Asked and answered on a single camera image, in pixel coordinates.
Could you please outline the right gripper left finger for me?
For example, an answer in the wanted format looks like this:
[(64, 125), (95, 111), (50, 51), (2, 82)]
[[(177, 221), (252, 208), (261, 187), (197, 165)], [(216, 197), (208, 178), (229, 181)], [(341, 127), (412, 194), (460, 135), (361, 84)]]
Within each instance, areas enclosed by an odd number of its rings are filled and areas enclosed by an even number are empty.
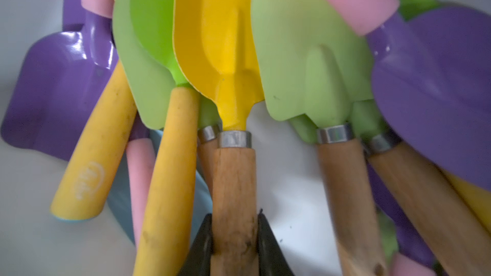
[(203, 219), (177, 276), (209, 276), (212, 251), (212, 214), (209, 213)]

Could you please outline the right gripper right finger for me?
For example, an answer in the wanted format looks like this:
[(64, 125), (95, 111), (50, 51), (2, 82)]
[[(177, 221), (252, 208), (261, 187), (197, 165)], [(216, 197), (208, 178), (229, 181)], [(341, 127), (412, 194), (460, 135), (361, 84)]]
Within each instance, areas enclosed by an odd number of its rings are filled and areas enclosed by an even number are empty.
[(262, 210), (258, 214), (257, 249), (260, 276), (294, 276)]

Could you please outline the light green shovel wooden handle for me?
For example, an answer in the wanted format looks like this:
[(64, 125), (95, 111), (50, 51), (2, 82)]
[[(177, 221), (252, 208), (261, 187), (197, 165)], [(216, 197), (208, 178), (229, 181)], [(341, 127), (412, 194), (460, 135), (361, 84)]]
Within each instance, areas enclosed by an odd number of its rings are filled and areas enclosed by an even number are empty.
[(316, 126), (317, 153), (344, 275), (386, 275), (363, 147), (350, 116), (369, 100), (367, 45), (326, 0), (251, 0), (267, 110)]

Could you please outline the yellow shovel wooden handle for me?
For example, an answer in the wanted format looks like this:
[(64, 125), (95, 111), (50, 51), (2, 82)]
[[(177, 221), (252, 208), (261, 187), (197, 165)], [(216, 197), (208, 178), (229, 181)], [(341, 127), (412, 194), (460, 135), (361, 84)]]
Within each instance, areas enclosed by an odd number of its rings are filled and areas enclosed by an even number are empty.
[(222, 121), (214, 152), (212, 275), (258, 272), (256, 153), (249, 113), (264, 99), (251, 0), (175, 0), (174, 49), (193, 87)]

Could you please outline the green pointed shovel yellow handle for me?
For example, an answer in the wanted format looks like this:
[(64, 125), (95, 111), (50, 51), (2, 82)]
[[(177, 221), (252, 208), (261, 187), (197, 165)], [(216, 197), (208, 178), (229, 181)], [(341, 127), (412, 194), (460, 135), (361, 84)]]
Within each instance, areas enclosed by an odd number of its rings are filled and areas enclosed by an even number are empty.
[(163, 130), (133, 274), (177, 275), (191, 239), (199, 94), (176, 87), (171, 72), (140, 44), (130, 0), (115, 0), (113, 34), (141, 120)]

